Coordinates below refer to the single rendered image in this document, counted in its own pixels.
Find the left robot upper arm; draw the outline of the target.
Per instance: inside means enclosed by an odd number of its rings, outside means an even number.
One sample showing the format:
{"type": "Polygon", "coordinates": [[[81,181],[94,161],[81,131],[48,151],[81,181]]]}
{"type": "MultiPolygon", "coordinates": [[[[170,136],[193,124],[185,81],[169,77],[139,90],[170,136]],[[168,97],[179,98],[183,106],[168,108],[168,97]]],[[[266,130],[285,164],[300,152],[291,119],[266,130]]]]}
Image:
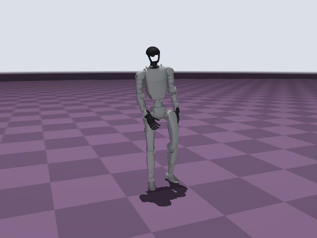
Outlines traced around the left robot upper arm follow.
{"type": "Polygon", "coordinates": [[[176,87],[174,86],[174,70],[171,67],[165,67],[167,70],[167,83],[168,83],[168,93],[176,93],[176,87]]]}

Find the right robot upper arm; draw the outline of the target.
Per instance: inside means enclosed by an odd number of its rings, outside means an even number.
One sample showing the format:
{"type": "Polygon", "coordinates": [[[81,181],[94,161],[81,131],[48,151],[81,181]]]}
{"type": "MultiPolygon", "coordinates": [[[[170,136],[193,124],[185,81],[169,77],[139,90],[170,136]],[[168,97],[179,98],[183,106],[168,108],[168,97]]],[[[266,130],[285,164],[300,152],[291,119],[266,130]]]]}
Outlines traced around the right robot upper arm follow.
{"type": "Polygon", "coordinates": [[[142,92],[143,79],[145,78],[145,70],[138,71],[135,75],[136,78],[136,93],[139,94],[140,99],[145,98],[145,94],[142,92]]]}

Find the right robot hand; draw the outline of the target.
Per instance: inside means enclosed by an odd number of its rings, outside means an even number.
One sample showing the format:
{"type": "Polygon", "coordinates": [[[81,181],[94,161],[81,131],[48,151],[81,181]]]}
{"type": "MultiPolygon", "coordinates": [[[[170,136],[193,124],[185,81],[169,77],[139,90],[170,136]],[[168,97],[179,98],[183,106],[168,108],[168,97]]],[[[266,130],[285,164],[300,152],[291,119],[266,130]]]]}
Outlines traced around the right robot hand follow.
{"type": "Polygon", "coordinates": [[[159,127],[157,127],[156,125],[160,126],[158,123],[155,122],[155,119],[159,121],[159,119],[151,116],[150,112],[148,110],[146,110],[146,112],[148,113],[147,115],[145,115],[145,118],[147,119],[147,123],[150,126],[150,128],[152,130],[155,130],[159,127]],[[155,127],[154,127],[155,126],[155,127]]]}

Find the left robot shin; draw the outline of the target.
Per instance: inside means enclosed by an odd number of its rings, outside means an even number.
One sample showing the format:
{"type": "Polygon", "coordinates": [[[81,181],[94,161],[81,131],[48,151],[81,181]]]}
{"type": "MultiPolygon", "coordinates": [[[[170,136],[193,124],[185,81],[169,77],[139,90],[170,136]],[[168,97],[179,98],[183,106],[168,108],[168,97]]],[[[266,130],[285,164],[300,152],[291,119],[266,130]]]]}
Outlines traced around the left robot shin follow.
{"type": "Polygon", "coordinates": [[[174,152],[167,152],[167,161],[168,161],[168,175],[173,174],[174,166],[177,161],[178,148],[174,149],[174,152]]]}

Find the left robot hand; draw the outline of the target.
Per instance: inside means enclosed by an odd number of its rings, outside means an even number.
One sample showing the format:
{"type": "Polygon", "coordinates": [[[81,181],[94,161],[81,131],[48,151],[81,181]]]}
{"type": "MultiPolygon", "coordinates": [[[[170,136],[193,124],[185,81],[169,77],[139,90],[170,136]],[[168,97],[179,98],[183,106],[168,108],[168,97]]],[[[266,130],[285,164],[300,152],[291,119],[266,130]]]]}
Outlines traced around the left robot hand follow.
{"type": "Polygon", "coordinates": [[[180,113],[180,111],[179,111],[179,108],[177,107],[176,108],[176,111],[175,111],[175,113],[176,113],[176,115],[177,115],[177,123],[179,123],[179,113],[180,113]]]}

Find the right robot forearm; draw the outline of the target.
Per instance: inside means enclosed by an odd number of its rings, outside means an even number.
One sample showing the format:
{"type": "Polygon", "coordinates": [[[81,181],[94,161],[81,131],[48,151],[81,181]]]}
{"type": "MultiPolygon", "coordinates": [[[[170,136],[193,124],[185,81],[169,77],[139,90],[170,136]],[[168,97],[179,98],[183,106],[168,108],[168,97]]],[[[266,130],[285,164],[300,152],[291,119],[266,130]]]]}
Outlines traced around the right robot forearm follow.
{"type": "Polygon", "coordinates": [[[138,93],[136,94],[136,99],[137,99],[138,105],[140,106],[140,110],[141,110],[143,116],[147,115],[148,113],[146,112],[146,110],[148,110],[148,108],[146,107],[145,100],[140,99],[138,93]]]}

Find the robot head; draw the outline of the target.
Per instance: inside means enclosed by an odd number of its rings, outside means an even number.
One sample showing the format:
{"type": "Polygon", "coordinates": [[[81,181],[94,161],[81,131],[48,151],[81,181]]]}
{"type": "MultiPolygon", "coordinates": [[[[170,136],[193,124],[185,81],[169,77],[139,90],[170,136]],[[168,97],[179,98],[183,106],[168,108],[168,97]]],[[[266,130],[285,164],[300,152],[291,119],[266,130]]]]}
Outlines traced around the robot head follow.
{"type": "Polygon", "coordinates": [[[146,55],[148,55],[148,58],[151,62],[150,66],[153,66],[153,67],[150,67],[152,69],[156,69],[156,68],[159,68],[159,66],[157,66],[157,63],[159,62],[159,58],[160,58],[160,51],[158,48],[156,47],[149,47],[147,48],[146,50],[146,55]],[[152,61],[150,56],[151,57],[154,57],[155,55],[158,55],[158,60],[157,61],[152,61]]]}

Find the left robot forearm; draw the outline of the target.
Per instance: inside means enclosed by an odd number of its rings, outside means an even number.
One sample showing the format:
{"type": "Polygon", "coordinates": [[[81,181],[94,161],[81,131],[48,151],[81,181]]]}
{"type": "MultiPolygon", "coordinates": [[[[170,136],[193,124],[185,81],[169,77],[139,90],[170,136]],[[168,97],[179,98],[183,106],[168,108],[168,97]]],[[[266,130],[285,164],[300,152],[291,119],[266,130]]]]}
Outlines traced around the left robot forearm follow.
{"type": "Polygon", "coordinates": [[[177,99],[177,92],[172,94],[170,97],[172,100],[173,110],[176,111],[177,107],[180,109],[178,99],[177,99]]]}

